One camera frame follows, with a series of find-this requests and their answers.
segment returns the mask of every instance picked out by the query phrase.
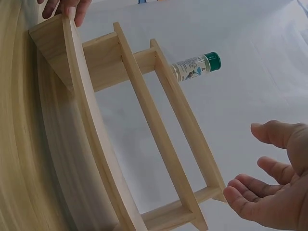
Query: plastic bottle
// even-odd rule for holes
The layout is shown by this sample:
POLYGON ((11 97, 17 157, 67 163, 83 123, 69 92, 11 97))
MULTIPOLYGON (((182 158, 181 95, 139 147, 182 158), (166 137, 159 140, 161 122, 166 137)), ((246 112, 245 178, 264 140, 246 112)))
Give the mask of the plastic bottle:
POLYGON ((216 52, 211 52, 172 64, 170 67, 178 82, 181 82, 219 70, 221 68, 221 60, 216 52))

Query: hand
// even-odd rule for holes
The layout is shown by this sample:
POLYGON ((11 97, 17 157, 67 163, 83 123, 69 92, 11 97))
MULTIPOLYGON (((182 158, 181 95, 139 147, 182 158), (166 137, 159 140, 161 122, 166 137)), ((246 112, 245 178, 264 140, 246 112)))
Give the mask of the hand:
POLYGON ((244 174, 231 180, 224 195, 233 210, 246 220, 279 230, 308 230, 308 126, 270 121, 252 124, 261 142, 287 150, 291 165, 268 157, 257 164, 278 185, 268 185, 244 174))
MULTIPOLYGON (((45 0, 37 0, 38 4, 42 4, 45 0)), ((43 11, 43 18, 48 19, 51 17, 58 2, 59 6, 55 12, 55 15, 65 13, 69 18, 75 20, 76 26, 81 26, 83 19, 86 16, 88 7, 92 0, 46 0, 46 6, 43 11)))

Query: green bottle cap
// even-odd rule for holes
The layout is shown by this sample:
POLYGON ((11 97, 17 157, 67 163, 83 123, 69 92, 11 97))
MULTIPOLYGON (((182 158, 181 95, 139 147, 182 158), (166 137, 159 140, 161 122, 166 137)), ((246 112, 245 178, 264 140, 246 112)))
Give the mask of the green bottle cap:
POLYGON ((211 52, 205 55, 210 63, 211 72, 221 68, 221 60, 216 52, 211 52))

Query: wooden frame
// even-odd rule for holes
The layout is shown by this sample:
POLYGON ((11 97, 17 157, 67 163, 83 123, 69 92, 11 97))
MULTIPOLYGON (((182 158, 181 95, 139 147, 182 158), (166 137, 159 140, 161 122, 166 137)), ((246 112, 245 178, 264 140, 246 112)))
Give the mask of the wooden frame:
POLYGON ((193 112, 157 42, 133 54, 119 23, 114 32, 81 43, 73 20, 56 16, 30 30, 36 46, 74 93, 85 133, 119 219, 115 230, 167 231, 186 223, 207 230, 199 203, 225 202, 225 184, 193 112), (193 192, 142 74, 155 71, 192 149, 207 186, 193 192), (130 80, 179 200, 140 214, 108 140, 94 92, 130 80))

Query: open palm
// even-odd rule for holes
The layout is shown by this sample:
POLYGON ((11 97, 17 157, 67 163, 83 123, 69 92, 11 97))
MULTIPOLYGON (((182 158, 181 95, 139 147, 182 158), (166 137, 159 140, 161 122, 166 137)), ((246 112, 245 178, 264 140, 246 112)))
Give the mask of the open palm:
POLYGON ((268 185, 240 174, 231 180, 224 195, 238 215, 280 230, 308 230, 308 126, 270 121, 253 124, 253 135, 261 142, 287 150, 291 165, 268 157, 258 165, 277 185, 268 185))

